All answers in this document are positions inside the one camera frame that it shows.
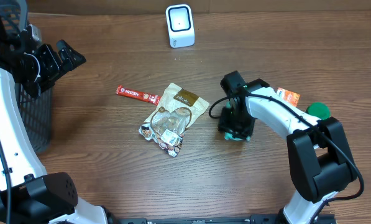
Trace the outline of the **green wet wipes pack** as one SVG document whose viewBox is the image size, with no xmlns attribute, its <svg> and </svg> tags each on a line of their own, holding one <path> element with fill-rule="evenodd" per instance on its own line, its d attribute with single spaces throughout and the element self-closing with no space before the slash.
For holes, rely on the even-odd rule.
<svg viewBox="0 0 371 224">
<path fill-rule="evenodd" d="M 230 103 L 226 103 L 226 108 L 230 109 L 231 105 Z M 243 141 L 244 139 L 241 138 L 235 138 L 231 133 L 224 133 L 224 139 L 225 140 L 232 140 L 232 141 Z M 246 137 L 245 141 L 249 142 L 251 140 L 251 137 Z"/>
</svg>

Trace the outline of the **brown cookie bag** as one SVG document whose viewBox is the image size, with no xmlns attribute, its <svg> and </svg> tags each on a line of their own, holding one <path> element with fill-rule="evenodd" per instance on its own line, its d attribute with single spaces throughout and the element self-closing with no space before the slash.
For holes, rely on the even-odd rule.
<svg viewBox="0 0 371 224">
<path fill-rule="evenodd" d="M 208 107 L 209 103 L 200 96 L 171 83 L 164 90 L 155 111 L 140 126 L 139 134 L 176 157 L 186 131 Z"/>
</svg>

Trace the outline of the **orange tissue pack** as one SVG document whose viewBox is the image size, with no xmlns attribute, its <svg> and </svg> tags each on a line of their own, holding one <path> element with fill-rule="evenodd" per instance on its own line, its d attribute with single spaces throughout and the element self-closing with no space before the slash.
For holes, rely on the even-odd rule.
<svg viewBox="0 0 371 224">
<path fill-rule="evenodd" d="M 284 88 L 277 89 L 277 95 L 288 102 L 289 104 L 297 107 L 300 99 L 300 94 L 286 90 Z"/>
</svg>

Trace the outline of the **red Nescafe stick sachet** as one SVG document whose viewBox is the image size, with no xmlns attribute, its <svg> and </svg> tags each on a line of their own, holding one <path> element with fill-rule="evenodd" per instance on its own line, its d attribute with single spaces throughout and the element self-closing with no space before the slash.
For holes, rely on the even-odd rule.
<svg viewBox="0 0 371 224">
<path fill-rule="evenodd" d="M 147 103 L 151 103 L 153 105 L 158 105 L 161 99 L 161 96 L 159 95 L 154 95 L 154 94 L 150 94 L 150 93 L 146 93 L 142 91 L 128 89 L 126 87 L 123 87 L 122 85 L 118 86 L 118 88 L 116 89 L 116 94 L 125 96 L 128 98 L 133 98 L 136 100 L 144 101 Z"/>
</svg>

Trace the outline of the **green lid jar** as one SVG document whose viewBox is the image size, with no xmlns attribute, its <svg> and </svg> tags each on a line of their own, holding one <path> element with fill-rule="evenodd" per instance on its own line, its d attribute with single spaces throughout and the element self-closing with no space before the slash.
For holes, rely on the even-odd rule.
<svg viewBox="0 0 371 224">
<path fill-rule="evenodd" d="M 330 109 L 327 105 L 320 102 L 315 102 L 309 105 L 306 109 L 306 113 L 318 117 L 321 120 L 325 120 L 331 117 Z"/>
</svg>

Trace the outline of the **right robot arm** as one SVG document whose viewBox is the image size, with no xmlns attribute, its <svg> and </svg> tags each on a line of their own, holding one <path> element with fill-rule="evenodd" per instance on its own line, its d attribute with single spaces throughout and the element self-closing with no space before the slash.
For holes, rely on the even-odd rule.
<svg viewBox="0 0 371 224">
<path fill-rule="evenodd" d="M 260 120 L 286 140 L 295 193 L 276 214 L 254 214 L 249 223 L 335 223 L 321 212 L 351 182 L 362 181 L 342 124 L 299 110 L 265 81 L 245 82 L 237 71 L 220 82 L 228 104 L 218 116 L 218 130 L 229 139 L 249 140 Z"/>
</svg>

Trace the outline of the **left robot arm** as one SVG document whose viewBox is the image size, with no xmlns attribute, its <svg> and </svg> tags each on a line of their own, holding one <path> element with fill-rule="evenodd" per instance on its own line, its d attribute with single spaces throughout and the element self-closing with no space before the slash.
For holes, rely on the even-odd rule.
<svg viewBox="0 0 371 224">
<path fill-rule="evenodd" d="M 15 85 L 38 98 L 85 62 L 64 40 L 53 50 L 27 26 L 6 32 L 0 15 L 0 222 L 109 223 L 104 207 L 80 198 L 66 172 L 49 174 L 27 135 Z"/>
</svg>

